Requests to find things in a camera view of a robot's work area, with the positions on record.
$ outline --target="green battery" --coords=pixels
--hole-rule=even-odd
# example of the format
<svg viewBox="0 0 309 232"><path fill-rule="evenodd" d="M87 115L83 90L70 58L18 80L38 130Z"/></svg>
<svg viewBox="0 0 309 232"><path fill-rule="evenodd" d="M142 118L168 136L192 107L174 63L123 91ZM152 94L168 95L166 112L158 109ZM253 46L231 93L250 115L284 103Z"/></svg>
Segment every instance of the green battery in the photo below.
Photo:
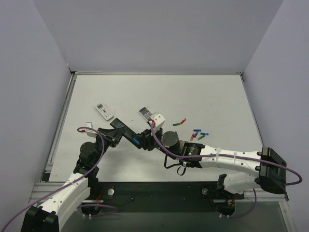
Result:
<svg viewBox="0 0 309 232"><path fill-rule="evenodd" d="M204 138L205 136L204 135L202 135L201 137L199 137L199 138L197 138L197 140L200 140L200 139L202 139L202 138Z"/></svg>

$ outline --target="white remote control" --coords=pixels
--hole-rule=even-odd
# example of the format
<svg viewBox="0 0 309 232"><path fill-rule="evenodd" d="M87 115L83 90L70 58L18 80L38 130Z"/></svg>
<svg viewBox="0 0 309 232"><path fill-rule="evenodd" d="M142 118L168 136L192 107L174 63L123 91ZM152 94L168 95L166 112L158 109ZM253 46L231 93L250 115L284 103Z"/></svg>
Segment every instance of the white remote control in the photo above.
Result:
<svg viewBox="0 0 309 232"><path fill-rule="evenodd" d="M105 120L110 120L111 118L114 117L114 115L112 115L112 113L110 112L109 109L107 109L103 104L98 104L96 106L96 109L98 110L98 112L103 116L103 118Z"/></svg>

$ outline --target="table top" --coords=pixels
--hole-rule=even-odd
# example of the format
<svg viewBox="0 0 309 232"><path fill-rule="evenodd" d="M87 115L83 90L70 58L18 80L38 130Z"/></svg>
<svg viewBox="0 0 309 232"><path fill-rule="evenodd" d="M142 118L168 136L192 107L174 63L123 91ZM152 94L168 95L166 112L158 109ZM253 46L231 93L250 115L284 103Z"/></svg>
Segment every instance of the table top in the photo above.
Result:
<svg viewBox="0 0 309 232"><path fill-rule="evenodd" d="M77 76L65 123L54 157L49 181L65 181L72 173L80 146L95 138L76 131L92 122L93 127L112 129L95 106L103 103L134 132L149 128L139 114L146 107L161 113L166 122L163 132L177 131L189 141L193 129L209 135L199 140L227 150L261 150L262 144L240 76L233 75L79 75ZM180 126L172 126L184 118ZM165 169L165 155L138 150L125 137L116 148L109 148L98 167L99 181L217 181L225 169L188 168L184 176L177 167ZM168 159L168 165L177 161Z"/></svg>

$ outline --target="black circular cap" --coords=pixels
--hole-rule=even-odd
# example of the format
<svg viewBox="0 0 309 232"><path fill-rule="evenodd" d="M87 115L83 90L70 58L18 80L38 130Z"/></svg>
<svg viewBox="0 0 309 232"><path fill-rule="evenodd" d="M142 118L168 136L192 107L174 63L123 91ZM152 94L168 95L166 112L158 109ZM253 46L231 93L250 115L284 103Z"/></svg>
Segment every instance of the black circular cap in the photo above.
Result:
<svg viewBox="0 0 309 232"><path fill-rule="evenodd" d="M95 145L92 142L86 142L81 145L80 151L85 155L91 155L95 151Z"/></svg>
<svg viewBox="0 0 309 232"><path fill-rule="evenodd" d="M161 137L161 143L164 146L172 147L179 143L178 134L173 131L165 132Z"/></svg>

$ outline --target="metal frame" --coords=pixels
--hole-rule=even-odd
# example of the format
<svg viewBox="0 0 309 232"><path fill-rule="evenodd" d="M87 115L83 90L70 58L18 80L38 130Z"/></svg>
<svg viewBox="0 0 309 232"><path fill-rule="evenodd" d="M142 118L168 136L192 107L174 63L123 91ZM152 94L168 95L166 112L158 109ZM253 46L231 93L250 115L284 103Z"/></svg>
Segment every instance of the metal frame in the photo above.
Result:
<svg viewBox="0 0 309 232"><path fill-rule="evenodd" d="M64 122L65 122L65 118L66 118L67 111L68 111L68 108L69 108L69 104L70 104L71 96L72 96L72 93L73 93L74 85L75 85L76 78L77 78L78 75L176 75L176 74L177 75L179 75L179 74L184 75L183 73L166 74L166 73L145 73L145 72L144 73L143 72L133 72L133 73L75 72L75 73L72 73L70 83L69 83L69 86L68 86L68 89L67 89L65 102L64 102L64 105L63 105L63 108L62 108L60 119L58 121L55 137L54 137L54 140L53 140L53 143L52 143L52 146L51 146L51 150L50 150L50 153L49 153L49 157L48 157L48 160L47 160L47 164L46 164L46 167L45 167L45 173L50 173L51 170L52 170L53 160L54 160L55 153L56 153L56 150L57 150L57 147L58 147L59 139L61 137L63 125L64 125ZM239 73L231 73L230 75L239 75ZM244 87L245 94L248 98L243 79L242 79L242 84L243 84L243 87ZM263 140L261 138L260 131L259 131L258 125L256 123L256 119L255 119L255 116L254 116L254 113L252 111L250 103L249 103L249 106L250 106L250 109L251 109L251 112L252 112L252 116L253 116L256 128L257 128L258 133L259 133L260 141L261 141L262 144L264 144ZM64 184L64 182L38 182L38 183L35 183L34 186L33 186L33 190L32 190L29 202L34 202L38 198L41 198L41 197L45 196L46 194L50 193L51 191L56 190L57 188L61 187L63 184ZM276 195L276 194L264 192L262 190L257 190L256 192L257 192L257 200L259 202L271 202L271 201L279 202L281 212L282 212L282 216L283 216L287 231L288 232L295 232L296 230L295 230L295 226L294 226L294 223L293 223L292 215L291 215L288 203L287 203L287 199L288 199L287 195L286 194L285 195ZM242 202L254 201L253 191L251 191L251 190L250 191L244 191L244 196L245 196L245 199L240 200L240 201L242 201ZM85 200L83 202L84 203L95 203L95 201L92 201L92 200Z"/></svg>

